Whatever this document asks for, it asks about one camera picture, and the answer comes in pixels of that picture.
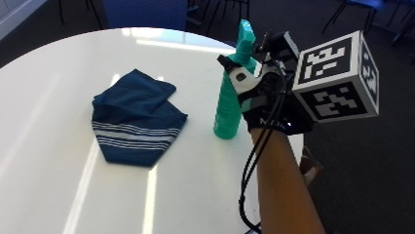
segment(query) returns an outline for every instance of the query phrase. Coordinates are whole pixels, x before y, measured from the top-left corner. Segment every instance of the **white stripe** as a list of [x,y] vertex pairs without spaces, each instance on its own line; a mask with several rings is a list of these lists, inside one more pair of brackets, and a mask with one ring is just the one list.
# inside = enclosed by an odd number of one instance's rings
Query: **white stripe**
[[104,138],[104,137],[97,137],[97,140],[106,140],[112,143],[123,144],[123,145],[130,145],[130,146],[168,146],[167,143],[163,142],[142,142],[142,141],[124,141],[119,139],[112,139],[112,138]]
[[167,135],[172,135],[175,136],[178,133],[148,133],[148,132],[136,132],[124,128],[118,128],[118,127],[99,127],[99,126],[94,126],[91,125],[91,128],[97,129],[97,130],[107,130],[107,131],[123,131],[126,133],[134,134],[134,135],[150,135],[150,136],[167,136]]
[[106,124],[106,123],[98,123],[98,122],[91,122],[91,126],[97,126],[101,128],[106,128],[106,127],[111,127],[111,128],[116,128],[116,129],[128,129],[136,132],[148,132],[148,133],[178,133],[180,130],[179,129],[166,129],[166,130],[151,130],[151,129],[140,129],[139,127],[135,127],[134,125],[124,125],[124,124],[119,124],[119,125],[111,125],[111,124]]
[[101,135],[103,137],[114,137],[114,138],[123,138],[123,139],[138,139],[138,140],[147,140],[147,141],[167,141],[172,142],[174,138],[171,136],[136,136],[130,135],[124,133],[115,133],[115,132],[107,132],[107,131],[93,131],[97,135]]
[[98,141],[99,144],[106,144],[114,147],[119,147],[119,148],[130,148],[130,149],[156,149],[156,150],[164,150],[167,147],[138,147],[138,146],[122,146],[114,143],[108,143],[108,142],[101,142]]
[[119,130],[128,130],[136,133],[151,133],[151,134],[176,134],[180,130],[179,129],[167,129],[167,130],[151,130],[151,129],[140,129],[132,125],[111,125],[111,124],[102,124],[102,123],[91,123],[91,126],[98,128],[115,128]]
[[98,143],[104,143],[104,144],[111,144],[112,146],[126,146],[126,147],[139,147],[139,148],[159,148],[159,149],[166,149],[168,148],[168,145],[139,145],[139,144],[124,144],[124,143],[118,143],[118,142],[112,142],[110,140],[106,139],[98,139]]

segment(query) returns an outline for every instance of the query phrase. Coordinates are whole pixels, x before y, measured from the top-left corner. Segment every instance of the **chair leg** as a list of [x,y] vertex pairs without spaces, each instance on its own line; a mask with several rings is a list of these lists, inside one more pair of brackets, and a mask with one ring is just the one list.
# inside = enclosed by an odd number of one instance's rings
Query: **chair leg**
[[396,4],[396,7],[394,7],[393,10],[392,10],[392,14],[390,14],[390,17],[389,17],[389,19],[388,19],[388,24],[386,24],[386,26],[389,26],[389,24],[390,24],[390,21],[392,21],[392,19],[393,19],[393,16],[396,15],[397,9],[398,9],[398,7],[400,7],[400,4],[401,4],[401,0],[397,0],[397,4]]
[[206,18],[206,12],[207,12],[208,5],[210,5],[210,0],[207,0],[207,4],[204,7],[203,16],[202,16],[202,21],[204,21],[204,18]]
[[341,13],[341,11],[344,10],[345,6],[347,6],[347,4],[345,4],[345,2],[343,2],[340,8],[339,8],[337,11],[336,11],[336,16],[335,16],[335,18],[333,18],[332,24],[335,24],[335,22],[336,22],[336,20],[337,20],[337,16],[339,16],[339,14]]
[[321,34],[324,34],[325,29],[327,29],[327,27],[328,27],[328,24],[329,24],[329,23],[332,22],[332,20],[337,17],[337,14],[340,13],[340,11],[343,10],[344,7],[345,7],[345,2],[343,2],[343,3],[339,5],[339,7],[337,7],[337,9],[336,9],[336,11],[335,11],[335,14],[333,14],[333,15],[331,16],[331,18],[328,19],[328,21],[327,21],[327,23],[325,23],[325,25],[324,25]]
[[224,18],[227,6],[228,6],[228,0],[224,0],[224,9],[223,9],[223,13],[222,13],[222,19]]
[[207,30],[206,30],[206,36],[208,35],[211,23],[212,23],[212,20],[215,19],[215,16],[216,16],[216,13],[218,13],[218,9],[219,9],[219,5],[220,5],[220,2],[222,2],[222,0],[218,0],[216,7],[215,7],[215,11],[214,11],[214,13],[212,13],[212,17],[211,17],[210,22],[208,22],[208,26],[207,26]]
[[62,0],[58,0],[58,7],[59,7],[59,18],[61,18],[61,23],[62,23],[62,25],[65,25],[63,11],[62,11]]
[[412,12],[412,10],[413,10],[413,7],[415,7],[415,5],[413,5],[413,6],[410,6],[410,8],[405,11],[404,16],[402,16],[402,18],[401,18],[400,22],[404,22],[404,20],[405,20],[406,16],[409,15],[409,13],[410,13],[410,12]]
[[241,4],[238,3],[238,22],[241,20]]
[[102,30],[102,29],[103,29],[103,27],[102,27],[102,23],[101,23],[101,20],[99,20],[98,14],[97,14],[97,12],[95,12],[95,8],[94,8],[93,0],[86,0],[86,1],[89,1],[90,8],[91,8],[91,11],[93,11],[93,15],[94,15],[94,17],[95,17],[95,21],[98,22],[99,29]]
[[248,0],[245,1],[245,19],[248,20]]
[[365,18],[365,24],[364,24],[364,30],[363,30],[363,34],[365,35],[368,33],[368,31],[371,30],[372,27],[372,22],[373,22],[373,18],[375,18],[375,14],[376,14],[376,10],[371,9]]

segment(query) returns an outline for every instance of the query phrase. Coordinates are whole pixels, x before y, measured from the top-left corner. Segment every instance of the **blue cloth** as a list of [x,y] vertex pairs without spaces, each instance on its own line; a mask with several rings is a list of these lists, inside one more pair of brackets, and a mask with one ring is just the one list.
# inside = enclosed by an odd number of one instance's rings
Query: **blue cloth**
[[91,128],[104,160],[152,167],[186,120],[167,101],[175,86],[132,70],[91,102]]

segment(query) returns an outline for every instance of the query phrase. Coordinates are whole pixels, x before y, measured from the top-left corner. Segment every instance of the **blue chair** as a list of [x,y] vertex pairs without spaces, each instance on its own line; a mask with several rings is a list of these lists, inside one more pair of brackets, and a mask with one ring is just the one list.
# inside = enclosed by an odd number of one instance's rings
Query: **blue chair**
[[359,6],[359,7],[365,8],[368,10],[365,23],[364,23],[364,29],[363,29],[363,33],[364,34],[368,33],[371,26],[372,26],[375,14],[382,6],[382,0],[343,0],[341,4],[339,5],[339,7],[336,9],[335,14],[332,15],[328,22],[325,23],[325,26],[324,26],[321,33],[325,32],[325,29],[327,29],[329,23],[336,22],[337,16],[339,16],[340,12],[344,10],[347,5]]
[[107,26],[184,31],[186,4],[186,0],[103,0]]

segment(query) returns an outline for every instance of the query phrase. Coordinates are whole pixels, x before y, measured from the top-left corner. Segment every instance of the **wire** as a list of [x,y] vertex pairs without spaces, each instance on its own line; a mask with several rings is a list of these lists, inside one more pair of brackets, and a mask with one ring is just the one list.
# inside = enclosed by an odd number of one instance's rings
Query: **wire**
[[[243,167],[241,180],[240,180],[240,195],[239,195],[239,200],[238,200],[238,209],[239,209],[240,219],[244,222],[245,226],[249,228],[249,230],[245,233],[249,233],[249,231],[252,231],[252,230],[257,234],[261,233],[261,231],[259,229],[260,222],[256,225],[253,225],[249,222],[249,220],[247,219],[247,217],[245,217],[244,207],[243,207],[243,204],[244,204],[244,190],[245,190],[245,187],[247,187],[247,183],[248,183],[252,171],[253,171],[255,166],[257,164],[257,161],[259,161],[259,158],[260,158],[260,155],[261,155],[261,151],[264,149],[264,146],[265,146],[265,144],[267,144],[267,142],[269,140],[271,134],[272,134],[272,129],[268,129],[268,126],[272,123],[272,120],[277,119],[277,117],[280,115],[280,112],[281,112],[281,109],[283,109],[283,103],[284,103],[284,99],[285,99],[285,85],[287,85],[287,83],[288,83],[291,78],[292,78],[292,76],[289,76],[287,78],[287,80],[285,80],[285,77],[283,76],[283,88],[281,88],[281,91],[279,93],[279,96],[277,96],[277,99],[275,101],[275,104],[272,106],[272,110],[271,110],[268,119],[265,121],[265,125],[264,125],[264,127],[263,127],[263,129],[260,131],[260,135],[259,135],[259,137],[256,139],[256,142],[253,144],[253,147],[251,149],[251,152],[248,154],[248,157],[247,157],[247,160],[245,160],[245,164],[244,164],[244,167]],[[253,162],[251,164],[248,173],[245,175],[247,168],[248,168],[248,165],[249,165],[249,162],[251,162],[251,159],[252,159],[252,155],[253,155],[253,153],[255,153],[255,151],[257,149],[259,144],[260,144],[260,148],[259,148],[259,151],[256,153],[256,158],[255,158],[255,160],[253,160]]]

